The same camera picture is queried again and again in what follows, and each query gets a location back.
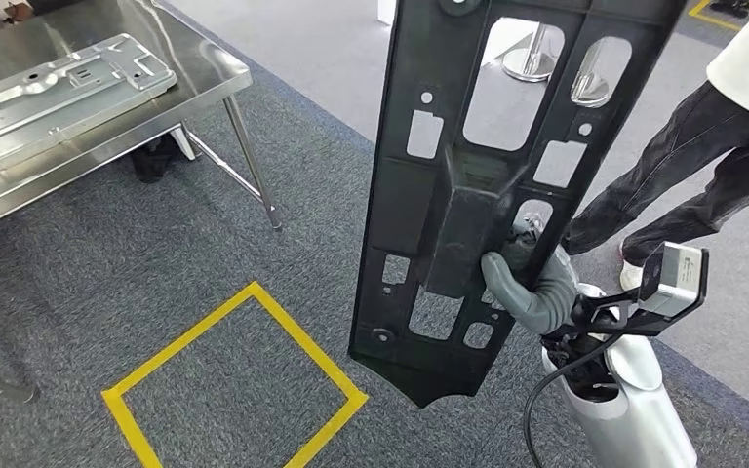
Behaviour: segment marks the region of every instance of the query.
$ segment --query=yellow tape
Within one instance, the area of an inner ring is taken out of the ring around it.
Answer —
[[[159,458],[156,457],[156,453],[153,452],[147,438],[139,429],[131,411],[125,406],[125,401],[122,400],[122,395],[116,390],[116,387],[101,392],[101,395],[110,410],[110,414],[116,419],[119,429],[122,430],[122,434],[128,440],[131,450],[134,451],[142,466],[144,468],[162,468],[162,463],[159,462]]]
[[[116,385],[101,392],[110,414],[119,424],[119,429],[127,439],[131,450],[136,454],[142,466],[145,468],[162,468],[162,464],[147,438],[134,420],[131,411],[125,405],[122,394],[133,388],[136,384],[146,378],[151,372],[165,364],[175,356],[182,348],[198,338],[210,327],[213,327],[223,317],[239,307],[248,298],[253,297],[262,305],[268,313],[274,317],[277,323],[283,327],[292,339],[305,351],[305,353],[326,373],[332,382],[340,388],[348,401],[332,416],[329,421],[303,445],[300,450],[286,463],[286,468],[299,468],[305,466],[317,452],[320,451],[329,440],[335,436],[337,431],[348,422],[352,415],[369,399],[369,397],[358,390],[352,381],[332,361],[320,346],[306,333],[295,320],[266,292],[256,281],[247,285],[236,295],[225,301],[214,312],[199,321],[188,331],[175,339],[162,351],[156,353],[136,370],[128,374]]]
[[[688,12],[688,15],[697,18],[699,20],[707,21],[712,24],[716,24],[721,27],[726,27],[727,29],[733,30],[733,31],[740,31],[742,28],[736,24],[733,24],[732,22],[722,21],[721,19],[715,19],[712,17],[709,17],[707,15],[702,14],[702,10],[708,6],[708,4],[711,2],[711,0],[702,0],[701,2],[697,3],[696,6],[690,9]]]

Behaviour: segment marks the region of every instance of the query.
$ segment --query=black plastic panel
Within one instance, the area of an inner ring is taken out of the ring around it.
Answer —
[[[513,326],[507,313],[481,301],[481,254],[503,246],[521,204],[530,199],[550,204],[552,216],[530,261],[517,272],[520,281],[534,283],[684,5],[684,0],[398,2],[349,344],[352,358],[420,406],[446,395],[475,395]],[[503,17],[549,23],[565,36],[527,141],[514,151],[471,143],[462,131],[490,29]],[[572,82],[587,49],[606,36],[627,40],[631,59],[606,105],[579,107],[570,99]],[[421,101],[423,93],[432,94],[431,102]],[[416,110],[444,121],[433,159],[407,153]],[[587,136],[578,131],[583,124],[592,125]],[[587,145],[567,187],[532,179],[551,140]],[[405,283],[382,282],[387,254],[410,259]],[[421,285],[428,293],[464,299],[446,340],[409,330]],[[476,322],[493,327],[482,349],[463,343]]]

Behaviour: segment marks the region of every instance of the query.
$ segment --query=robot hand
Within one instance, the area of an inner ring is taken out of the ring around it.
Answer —
[[[500,253],[485,253],[481,257],[481,270],[490,293],[527,330],[549,334],[570,322],[578,291],[570,259],[565,253],[553,253],[533,292],[512,277]]]

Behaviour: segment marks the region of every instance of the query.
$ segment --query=shoe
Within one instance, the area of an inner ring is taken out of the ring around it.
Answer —
[[[618,255],[621,256],[621,261],[624,262],[624,266],[621,267],[621,275],[618,280],[621,283],[621,288],[625,291],[635,290],[642,285],[642,273],[644,268],[628,263],[624,260],[624,254],[622,249],[624,247],[624,241],[618,245]]]

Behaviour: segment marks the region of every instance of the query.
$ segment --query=metal sheet part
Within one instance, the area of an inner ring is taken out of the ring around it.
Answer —
[[[684,0],[399,1],[349,343],[352,358],[420,406],[447,395],[475,395],[513,326],[507,313],[482,300],[481,255],[501,250],[522,204],[546,202],[552,215],[517,272],[520,281],[534,284],[684,6]],[[512,151],[463,136],[490,30],[505,17],[548,23],[565,37],[526,142]],[[610,100],[599,108],[581,107],[571,99],[572,84],[588,49],[607,36],[628,41],[632,55]],[[416,112],[442,123],[429,158],[407,150]],[[587,145],[566,187],[533,179],[551,141]],[[387,255],[409,263],[403,283],[384,282]],[[446,339],[409,328],[421,286],[426,293],[463,298]],[[493,329],[483,348],[464,342],[474,324]]]
[[[166,91],[175,73],[128,34],[0,80],[0,172]]]

